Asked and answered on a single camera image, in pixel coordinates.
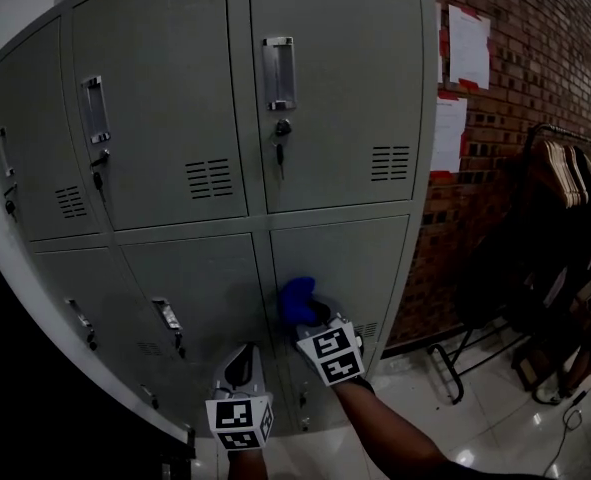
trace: white paper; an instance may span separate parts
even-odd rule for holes
[[[439,33],[442,30],[442,4],[435,4],[435,12],[437,14],[437,83],[444,82],[442,76],[442,48],[440,44]]]
[[[459,171],[462,134],[466,128],[466,98],[437,98],[431,171]]]
[[[488,38],[491,35],[491,20],[474,18],[459,7],[448,6],[449,38],[451,48],[451,82],[460,78],[475,82],[488,89],[490,79],[490,56]]]

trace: tile floor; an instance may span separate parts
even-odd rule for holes
[[[465,353],[459,368],[512,339],[506,331],[482,341]],[[533,402],[511,369],[510,357],[509,350],[464,376],[464,399],[455,406],[449,400],[454,383],[448,372],[437,354],[430,357],[424,350],[381,361],[372,384],[381,400],[428,434],[451,460],[485,472],[541,475],[559,447],[561,418],[570,402],[559,407]],[[591,378],[582,386],[590,388]],[[591,480],[591,390],[579,408],[583,423],[567,435],[548,477]],[[224,450],[213,439],[197,441],[194,478],[225,479]],[[271,438],[264,456],[271,479],[385,478],[349,426]]]

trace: ventilation slot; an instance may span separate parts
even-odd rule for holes
[[[144,341],[138,341],[137,347],[139,348],[140,352],[145,356],[161,356],[162,351],[159,348],[157,343],[148,343]]]
[[[371,181],[405,180],[408,146],[375,146],[371,156]]]
[[[186,176],[193,199],[233,195],[228,159],[186,164]]]
[[[377,335],[377,322],[370,324],[361,324],[355,326],[355,332],[360,334],[362,338],[374,338]]]
[[[55,191],[55,197],[62,216],[65,219],[86,216],[82,195],[77,187],[68,187]]]

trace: white wall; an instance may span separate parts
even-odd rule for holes
[[[53,0],[0,0],[0,48],[52,4]],[[124,406],[186,442],[184,430],[163,418],[135,396],[106,369],[60,317],[50,296],[38,281],[26,250],[15,234],[14,223],[6,215],[1,200],[0,270],[28,313],[78,368]]]

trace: locker door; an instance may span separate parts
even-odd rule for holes
[[[204,400],[216,367],[236,347],[255,342],[275,396],[275,431],[288,430],[250,235],[123,247],[147,299],[163,300],[181,325],[186,357],[167,379],[174,410],[208,435]]]
[[[59,19],[0,62],[0,178],[29,240],[98,231],[62,96]]]
[[[141,296],[131,293],[107,248],[36,254],[61,309],[82,340],[92,325],[95,353],[135,393],[148,400],[141,384],[156,393],[169,368],[160,322]],[[159,397],[160,408],[165,400]]]
[[[73,11],[86,144],[115,229],[246,215],[226,0],[89,0]]]
[[[411,198],[422,110],[420,0],[251,0],[251,7],[269,211]],[[278,38],[293,44],[272,46],[285,42]],[[276,100],[286,109],[269,110]],[[292,123],[282,140],[283,180],[271,137],[280,118]]]
[[[295,277],[314,277],[315,297],[348,317],[362,334],[366,368],[390,302],[407,222],[407,217],[391,217],[271,232],[278,288]],[[300,428],[342,424],[339,403],[298,354],[291,352],[289,366],[293,396],[300,401]]]

